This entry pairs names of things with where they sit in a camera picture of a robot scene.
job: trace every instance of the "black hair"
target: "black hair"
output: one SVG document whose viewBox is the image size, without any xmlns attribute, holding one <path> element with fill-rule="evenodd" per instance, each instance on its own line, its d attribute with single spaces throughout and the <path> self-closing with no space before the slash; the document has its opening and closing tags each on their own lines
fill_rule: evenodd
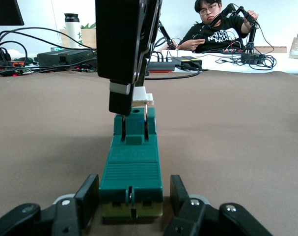
<svg viewBox="0 0 298 236">
<path fill-rule="evenodd" d="M 194 3 L 194 10 L 197 13 L 201 11 L 201 5 L 203 2 L 207 4 L 213 4 L 213 3 L 222 4 L 222 0 L 196 0 L 196 2 Z"/>
</svg>

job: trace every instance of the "glasses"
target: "glasses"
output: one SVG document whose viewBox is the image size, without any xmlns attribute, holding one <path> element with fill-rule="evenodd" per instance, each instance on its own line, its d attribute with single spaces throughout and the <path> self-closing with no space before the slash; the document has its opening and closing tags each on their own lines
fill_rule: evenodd
<svg viewBox="0 0 298 236">
<path fill-rule="evenodd" d="M 214 5 L 212 5 L 212 6 L 209 6 L 208 9 L 202 9 L 202 10 L 200 11 L 200 14 L 201 14 L 201 15 L 205 15 L 205 14 L 207 14 L 208 11 L 210 11 L 210 12 L 214 12 L 214 10 L 216 9 L 216 6 L 217 6 L 217 4 L 214 4 Z"/>
</svg>

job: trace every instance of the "brown table surface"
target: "brown table surface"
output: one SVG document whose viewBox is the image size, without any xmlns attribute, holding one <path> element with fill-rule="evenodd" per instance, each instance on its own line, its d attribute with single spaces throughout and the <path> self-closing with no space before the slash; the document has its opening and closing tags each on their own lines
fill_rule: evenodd
<svg viewBox="0 0 298 236">
<path fill-rule="evenodd" d="M 241 204 L 273 235 L 298 236 L 298 75 L 207 71 L 145 86 L 155 101 L 164 215 L 104 224 L 98 208 L 89 235 L 163 235 L 178 174 L 213 207 Z M 108 88 L 92 73 L 0 77 L 0 217 L 22 203 L 45 209 L 89 174 L 102 176 L 113 135 Z"/>
</svg>

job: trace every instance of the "white wall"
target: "white wall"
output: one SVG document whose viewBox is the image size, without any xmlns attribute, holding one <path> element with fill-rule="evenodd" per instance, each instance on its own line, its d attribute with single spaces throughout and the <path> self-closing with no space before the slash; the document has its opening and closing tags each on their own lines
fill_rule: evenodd
<svg viewBox="0 0 298 236">
<path fill-rule="evenodd" d="M 183 38 L 195 21 L 200 22 L 194 11 L 195 0 L 163 0 L 160 20 L 171 38 Z M 298 32 L 298 0 L 222 0 L 223 8 L 229 3 L 242 5 L 245 10 L 259 13 L 259 23 L 266 40 L 273 46 L 287 46 L 290 49 Z M 25 26 L 46 27 L 55 30 L 65 26 L 64 13 L 78 13 L 82 25 L 95 22 L 95 0 L 18 0 Z M 43 30 L 28 30 L 27 33 L 60 43 L 56 33 Z M 24 36 L 11 35 L 6 39 L 23 43 L 29 53 L 49 51 L 51 45 Z M 267 46 L 261 31 L 257 30 L 256 46 Z M 11 45 L 22 52 L 20 46 Z"/>
</svg>

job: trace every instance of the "person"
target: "person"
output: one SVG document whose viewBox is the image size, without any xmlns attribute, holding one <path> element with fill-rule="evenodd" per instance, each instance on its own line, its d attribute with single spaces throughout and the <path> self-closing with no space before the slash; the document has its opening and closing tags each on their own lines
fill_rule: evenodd
<svg viewBox="0 0 298 236">
<path fill-rule="evenodd" d="M 193 25 L 179 45 L 176 45 L 176 49 L 201 53 L 217 49 L 240 49 L 244 46 L 242 38 L 245 38 L 251 29 L 250 22 L 245 17 L 242 18 L 239 15 L 225 17 L 211 29 L 202 29 L 222 11 L 222 2 L 221 0 L 196 0 L 194 10 L 200 14 L 202 23 Z M 259 17 L 251 10 L 248 14 L 254 20 Z"/>
</svg>

